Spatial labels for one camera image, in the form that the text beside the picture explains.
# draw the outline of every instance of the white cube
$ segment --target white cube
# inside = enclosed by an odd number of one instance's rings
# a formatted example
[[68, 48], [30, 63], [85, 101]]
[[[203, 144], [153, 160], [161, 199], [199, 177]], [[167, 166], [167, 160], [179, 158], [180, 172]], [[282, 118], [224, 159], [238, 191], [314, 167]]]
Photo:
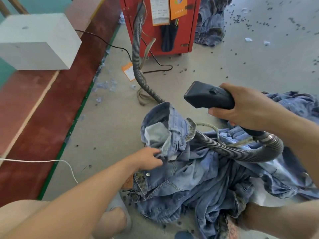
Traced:
[[64, 13], [10, 15], [0, 24], [0, 57], [18, 70], [70, 69], [81, 43]]

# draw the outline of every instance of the red machine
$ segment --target red machine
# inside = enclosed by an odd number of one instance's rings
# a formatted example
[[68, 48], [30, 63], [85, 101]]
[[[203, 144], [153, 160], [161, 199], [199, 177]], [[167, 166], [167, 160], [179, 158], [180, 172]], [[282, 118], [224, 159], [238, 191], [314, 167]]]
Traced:
[[[133, 42], [133, 21], [138, 9], [138, 3], [140, 2], [141, 0], [120, 0], [131, 42]], [[143, 25], [143, 31], [148, 36], [156, 38], [156, 41], [151, 48], [154, 56], [192, 52], [200, 0], [187, 0], [187, 15], [178, 18], [178, 31], [174, 42], [174, 48], [170, 52], [162, 52], [162, 34], [160, 26], [153, 26], [150, 0], [144, 0], [144, 2], [146, 5], [147, 16]], [[142, 33], [142, 38], [148, 44], [152, 38], [145, 34]], [[146, 45], [141, 41], [141, 57], [144, 56], [145, 48]]]

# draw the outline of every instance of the hand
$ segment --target hand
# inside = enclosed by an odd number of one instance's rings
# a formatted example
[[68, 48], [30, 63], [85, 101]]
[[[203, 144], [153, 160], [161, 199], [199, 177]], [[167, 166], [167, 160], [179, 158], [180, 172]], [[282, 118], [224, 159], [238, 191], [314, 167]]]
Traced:
[[286, 115], [293, 115], [258, 90], [227, 83], [220, 87], [233, 95], [235, 107], [232, 110], [210, 108], [208, 113], [212, 116], [229, 120], [244, 128], [272, 132], [274, 123], [285, 122]]
[[158, 148], [145, 147], [127, 158], [133, 161], [133, 164], [137, 166], [137, 169], [151, 170], [163, 165], [162, 160], [154, 157], [154, 154], [160, 152], [161, 150]]

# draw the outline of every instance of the black handheld tool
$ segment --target black handheld tool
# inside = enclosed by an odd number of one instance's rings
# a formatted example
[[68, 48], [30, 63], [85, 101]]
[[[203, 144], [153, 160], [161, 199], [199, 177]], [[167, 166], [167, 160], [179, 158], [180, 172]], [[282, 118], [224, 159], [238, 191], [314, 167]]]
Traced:
[[[184, 95], [184, 99], [195, 108], [223, 108], [231, 110], [235, 106], [233, 96], [225, 89], [200, 81], [194, 81]], [[250, 136], [258, 137], [263, 135], [264, 131], [254, 131], [242, 128]]]

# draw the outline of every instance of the concrete floor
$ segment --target concrete floor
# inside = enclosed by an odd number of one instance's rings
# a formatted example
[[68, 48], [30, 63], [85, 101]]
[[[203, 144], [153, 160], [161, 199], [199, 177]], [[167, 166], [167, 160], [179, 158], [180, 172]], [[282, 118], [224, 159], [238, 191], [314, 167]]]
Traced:
[[[194, 80], [213, 85], [231, 82], [268, 92], [297, 90], [319, 94], [319, 65], [314, 65], [314, 60], [319, 60], [319, 35], [314, 35], [319, 32], [319, 0], [233, 0], [233, 3], [235, 5], [227, 7], [225, 12], [225, 42], [214, 48], [195, 44], [193, 52], [182, 57], [159, 57], [160, 63], [172, 64], [174, 68], [165, 76], [162, 72], [147, 74], [150, 87], [172, 102], [182, 116], [216, 126], [220, 124], [207, 114], [206, 109], [197, 110], [183, 99]], [[243, 8], [251, 12], [243, 14]], [[229, 14], [232, 10], [233, 15], [245, 16], [247, 20], [234, 24]], [[257, 21], [269, 23], [269, 27]], [[248, 29], [246, 24], [252, 24], [252, 27]], [[296, 30], [296, 24], [301, 25], [299, 30]], [[264, 41], [269, 41], [270, 45], [265, 46]], [[131, 53], [125, 26], [120, 28], [113, 44]], [[85, 119], [78, 121], [63, 153], [61, 159], [71, 164], [79, 182], [143, 147], [139, 134], [141, 121], [155, 103], [139, 105], [136, 91], [131, 88], [132, 84], [138, 86], [137, 82], [129, 82], [121, 70], [128, 62], [125, 52], [111, 48], [99, 81], [116, 80], [116, 91], [98, 89], [91, 92], [82, 112]], [[149, 59], [143, 70], [153, 69], [158, 66]], [[98, 97], [103, 97], [103, 101], [96, 106]], [[75, 185], [69, 167], [59, 163], [43, 199], [53, 200]], [[265, 205], [286, 203], [292, 202], [267, 195]], [[129, 207], [129, 212], [133, 219], [130, 238], [174, 238], [181, 228], [195, 229], [192, 216], [183, 218], [181, 226], [169, 225], [165, 233], [160, 225], [145, 220], [134, 208]], [[240, 237], [265, 239], [266, 235], [243, 232]]]

